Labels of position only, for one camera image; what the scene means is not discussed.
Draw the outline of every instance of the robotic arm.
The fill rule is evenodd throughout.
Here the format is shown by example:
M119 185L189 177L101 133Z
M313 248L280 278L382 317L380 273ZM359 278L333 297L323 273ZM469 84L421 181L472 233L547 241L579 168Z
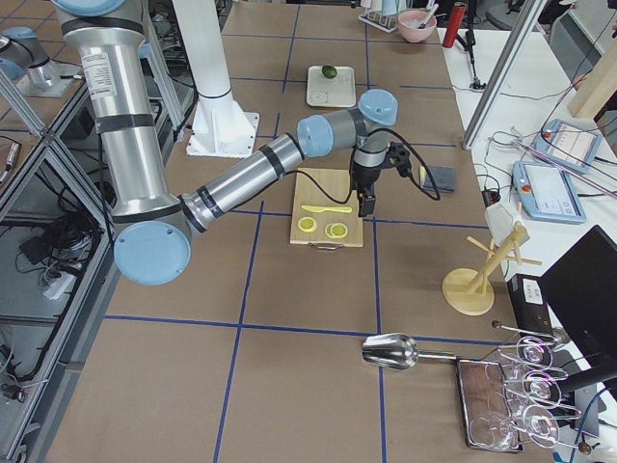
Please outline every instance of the robotic arm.
M27 27L12 27L0 35L0 68L12 80L27 72L32 85L41 90L53 87L61 79L58 66Z
M353 183L364 215L372 212L372 184L384 163L397 102L370 90L356 108L300 121L233 168L199 188L173 196L164 177L138 57L146 14L140 0L52 0L65 41L80 54L118 202L112 211L119 270L143 285L177 277L190 258L190 237L295 169L306 157L358 147Z

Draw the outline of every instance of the pink bowl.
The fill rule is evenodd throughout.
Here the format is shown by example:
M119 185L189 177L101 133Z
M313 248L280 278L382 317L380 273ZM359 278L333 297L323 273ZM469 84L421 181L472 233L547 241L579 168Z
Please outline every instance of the pink bowl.
M433 34L437 27L437 19L434 16L429 19L424 29L417 29L416 26L426 16L426 13L423 10L407 10L398 16L398 30L403 39L416 43Z

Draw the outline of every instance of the red bottle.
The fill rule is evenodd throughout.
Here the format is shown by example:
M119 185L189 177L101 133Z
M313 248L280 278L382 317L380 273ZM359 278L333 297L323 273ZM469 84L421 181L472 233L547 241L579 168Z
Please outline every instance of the red bottle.
M444 48L452 48L454 41L456 41L466 8L467 5L463 2L455 2L452 6L452 13L450 13L450 20L447 22L447 29L443 38Z

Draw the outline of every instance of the white pillar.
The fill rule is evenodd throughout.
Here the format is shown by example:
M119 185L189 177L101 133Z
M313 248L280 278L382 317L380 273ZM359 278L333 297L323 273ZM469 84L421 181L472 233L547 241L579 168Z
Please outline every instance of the white pillar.
M174 0L200 100L189 154L246 157L253 152L259 115L233 99L214 0Z

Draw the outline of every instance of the metal scoop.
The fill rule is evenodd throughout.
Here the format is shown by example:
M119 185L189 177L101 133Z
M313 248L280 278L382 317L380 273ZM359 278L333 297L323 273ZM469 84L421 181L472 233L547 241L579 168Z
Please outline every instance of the metal scoop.
M450 362L457 359L450 352L420 350L413 338L402 333L369 336L362 343L362 357L370 364L391 369L413 367L420 359Z

